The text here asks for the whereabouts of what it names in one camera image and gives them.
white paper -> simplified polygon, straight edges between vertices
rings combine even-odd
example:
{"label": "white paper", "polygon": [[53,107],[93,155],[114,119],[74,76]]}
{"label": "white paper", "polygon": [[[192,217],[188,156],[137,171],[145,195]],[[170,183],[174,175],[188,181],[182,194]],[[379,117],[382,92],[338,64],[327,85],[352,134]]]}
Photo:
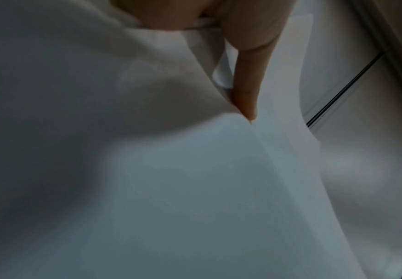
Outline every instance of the white paper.
{"label": "white paper", "polygon": [[251,125],[202,52],[218,30],[0,0],[0,278],[364,278],[298,117],[310,20]]}

hand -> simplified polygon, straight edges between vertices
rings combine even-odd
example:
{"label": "hand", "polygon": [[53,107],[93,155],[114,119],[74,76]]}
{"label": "hand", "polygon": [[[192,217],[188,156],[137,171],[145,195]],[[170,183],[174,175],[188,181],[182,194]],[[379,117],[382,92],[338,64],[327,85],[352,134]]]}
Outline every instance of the hand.
{"label": "hand", "polygon": [[111,0],[159,30],[182,30],[202,14],[219,22],[238,51],[232,101],[249,120],[257,116],[260,85],[295,0]]}

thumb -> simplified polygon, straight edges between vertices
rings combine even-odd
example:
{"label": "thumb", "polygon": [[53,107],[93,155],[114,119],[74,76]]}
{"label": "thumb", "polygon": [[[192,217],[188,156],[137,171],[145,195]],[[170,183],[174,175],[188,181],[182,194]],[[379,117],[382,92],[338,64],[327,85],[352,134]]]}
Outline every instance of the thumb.
{"label": "thumb", "polygon": [[248,120],[257,117],[257,97],[277,39],[255,49],[239,51],[232,102]]}

human skin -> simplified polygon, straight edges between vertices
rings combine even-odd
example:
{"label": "human skin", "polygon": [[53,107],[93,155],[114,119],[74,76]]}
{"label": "human skin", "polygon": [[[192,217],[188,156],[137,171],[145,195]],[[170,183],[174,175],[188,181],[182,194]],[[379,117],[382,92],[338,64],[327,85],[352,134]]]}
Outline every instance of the human skin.
{"label": "human skin", "polygon": [[271,54],[295,0],[111,0],[112,4],[157,30],[182,30],[200,16],[215,18],[238,60],[232,102],[249,120]]}

paper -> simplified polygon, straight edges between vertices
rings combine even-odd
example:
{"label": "paper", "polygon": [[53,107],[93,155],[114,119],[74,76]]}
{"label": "paper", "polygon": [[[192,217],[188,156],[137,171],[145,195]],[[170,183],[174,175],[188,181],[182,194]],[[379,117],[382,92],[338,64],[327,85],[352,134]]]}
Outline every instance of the paper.
{"label": "paper", "polygon": [[298,100],[310,25],[289,22],[250,125],[202,52],[217,30],[0,0],[0,278],[364,278],[277,99]]}

